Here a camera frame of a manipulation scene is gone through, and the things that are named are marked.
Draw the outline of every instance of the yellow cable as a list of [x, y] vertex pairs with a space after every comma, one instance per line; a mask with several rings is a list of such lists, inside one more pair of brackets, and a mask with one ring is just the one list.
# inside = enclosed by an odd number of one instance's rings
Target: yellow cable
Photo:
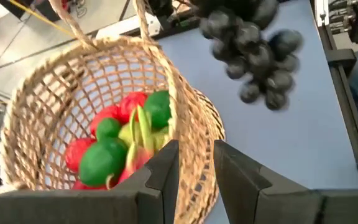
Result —
[[33, 12], [31, 9], [28, 9], [27, 7], [25, 7], [25, 6], [23, 6], [22, 4], [18, 3], [17, 1], [15, 1], [15, 0], [9, 0], [9, 2], [11, 2], [13, 5], [15, 5], [15, 6], [17, 6], [17, 7], [21, 8], [21, 9], [25, 10], [26, 12], [32, 14], [33, 16], [37, 17], [37, 18], [40, 19], [41, 21], [44, 21], [44, 22], [48, 23], [49, 25], [53, 26], [54, 28], [56, 28], [56, 29], [58, 29], [58, 30], [60, 30], [60, 31], [66, 33], [66, 34], [68, 34], [68, 35], [71, 36], [72, 38], [75, 38], [75, 39], [76, 39], [75, 35], [74, 35], [72, 32], [67, 31], [67, 30], [65, 30], [64, 28], [61, 28], [60, 26], [54, 24], [53, 22], [50, 22], [49, 20], [47, 20], [47, 19], [44, 18], [43, 16], [38, 15], [37, 13]]

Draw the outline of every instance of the table surface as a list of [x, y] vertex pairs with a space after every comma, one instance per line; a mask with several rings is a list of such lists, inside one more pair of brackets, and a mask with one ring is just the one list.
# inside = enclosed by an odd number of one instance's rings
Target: table surface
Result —
[[[323, 46], [309, 1], [281, 4], [265, 32], [288, 28], [305, 39], [289, 109], [274, 113], [263, 101], [245, 105], [240, 82], [228, 79], [211, 42], [197, 29], [159, 40], [182, 75], [218, 109], [227, 142], [285, 177], [310, 189], [358, 189], [358, 174]], [[221, 198], [206, 223], [229, 223]]]

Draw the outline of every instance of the bunch of grapes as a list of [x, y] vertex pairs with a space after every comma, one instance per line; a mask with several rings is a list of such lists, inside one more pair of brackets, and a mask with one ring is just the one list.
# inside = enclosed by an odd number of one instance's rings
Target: bunch of grapes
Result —
[[274, 19], [277, 0], [192, 0], [200, 16], [202, 35], [212, 40], [212, 54], [226, 63], [229, 78], [251, 79], [241, 86], [239, 96], [253, 103], [260, 96], [270, 110], [283, 108], [293, 86], [292, 73], [298, 66], [294, 52], [302, 36], [294, 30], [281, 30], [266, 41], [264, 30]]

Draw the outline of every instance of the basket handle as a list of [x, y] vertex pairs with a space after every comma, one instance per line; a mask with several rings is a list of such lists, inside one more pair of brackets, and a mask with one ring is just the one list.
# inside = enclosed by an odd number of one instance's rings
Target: basket handle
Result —
[[[56, 12], [56, 14], [65, 21], [73, 31], [75, 37], [85, 46], [95, 47], [91, 41], [91, 39], [84, 34], [78, 25], [77, 21], [73, 19], [73, 17], [63, 8], [62, 0], [49, 0], [49, 3], [52, 9]], [[148, 4], [148, 0], [135, 0], [134, 7], [136, 9], [136, 13], [140, 20], [140, 36], [144, 40], [152, 41], [149, 34], [149, 27], [147, 25], [146, 19], [146, 4]]]

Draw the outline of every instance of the wicker basket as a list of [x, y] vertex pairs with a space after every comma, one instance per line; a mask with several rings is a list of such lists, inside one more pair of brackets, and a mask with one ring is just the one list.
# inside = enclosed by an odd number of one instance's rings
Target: wicker basket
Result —
[[89, 136], [95, 114], [127, 93], [168, 89], [169, 139], [180, 144], [175, 223], [203, 223], [218, 196], [212, 141], [224, 139], [222, 121], [149, 37], [143, 0], [141, 38], [99, 40], [89, 40], [59, 0], [50, 2], [80, 45], [47, 60], [13, 93], [1, 131], [0, 193], [69, 189], [76, 175], [61, 158], [70, 139]]

